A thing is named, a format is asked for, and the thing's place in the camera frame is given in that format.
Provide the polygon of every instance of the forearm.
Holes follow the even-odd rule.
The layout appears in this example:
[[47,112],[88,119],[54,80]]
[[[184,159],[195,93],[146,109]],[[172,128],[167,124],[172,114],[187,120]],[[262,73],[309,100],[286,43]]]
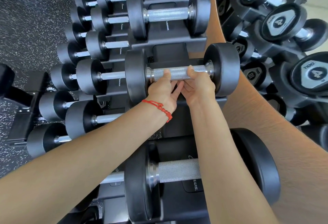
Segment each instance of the forearm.
[[155,106],[140,103],[11,172],[0,180],[0,222],[57,223],[167,119]]
[[217,102],[204,99],[190,110],[211,223],[278,223],[239,155]]

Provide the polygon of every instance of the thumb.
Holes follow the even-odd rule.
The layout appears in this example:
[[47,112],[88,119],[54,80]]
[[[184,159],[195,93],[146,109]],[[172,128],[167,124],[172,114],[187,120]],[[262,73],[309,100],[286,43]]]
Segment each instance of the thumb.
[[168,79],[169,81],[171,80],[171,72],[169,69],[164,69],[163,78]]
[[196,79],[198,73],[194,71],[194,68],[189,65],[188,69],[187,69],[187,75],[191,78],[191,79]]

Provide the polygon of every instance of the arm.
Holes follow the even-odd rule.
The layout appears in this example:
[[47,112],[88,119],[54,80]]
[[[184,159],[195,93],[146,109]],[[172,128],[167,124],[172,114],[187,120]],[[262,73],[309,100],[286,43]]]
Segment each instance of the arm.
[[244,164],[215,100],[207,73],[191,68],[182,94],[190,107],[211,223],[275,223],[271,207]]
[[[148,89],[147,100],[169,112],[183,83],[164,74]],[[57,223],[87,194],[160,129],[167,116],[140,103],[115,121],[65,143],[0,180],[0,223]]]

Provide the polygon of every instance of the hand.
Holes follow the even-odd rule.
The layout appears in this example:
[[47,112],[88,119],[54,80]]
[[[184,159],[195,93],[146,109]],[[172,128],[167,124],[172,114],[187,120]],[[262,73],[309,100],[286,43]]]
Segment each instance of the hand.
[[[148,97],[146,100],[151,100],[163,104],[163,108],[169,111],[171,114],[176,109],[176,100],[181,93],[184,82],[181,81],[170,81],[171,73],[169,69],[164,70],[164,75],[157,82],[154,82],[148,88]],[[172,93],[175,85],[178,83],[178,86]]]
[[187,74],[191,79],[184,80],[181,93],[189,107],[199,104],[201,100],[215,99],[215,85],[206,72],[195,72],[190,65]]

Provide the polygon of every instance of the red bracelet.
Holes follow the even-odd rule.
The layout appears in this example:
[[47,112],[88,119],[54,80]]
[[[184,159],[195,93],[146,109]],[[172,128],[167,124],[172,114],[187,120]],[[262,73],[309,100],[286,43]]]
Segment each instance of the red bracelet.
[[142,102],[150,103],[151,105],[154,105],[157,107],[159,110],[161,110],[163,113],[166,114],[166,116],[169,118],[166,123],[168,123],[170,120],[172,120],[172,115],[169,111],[165,110],[165,108],[162,108],[163,104],[155,101],[147,101],[147,100],[142,100]]

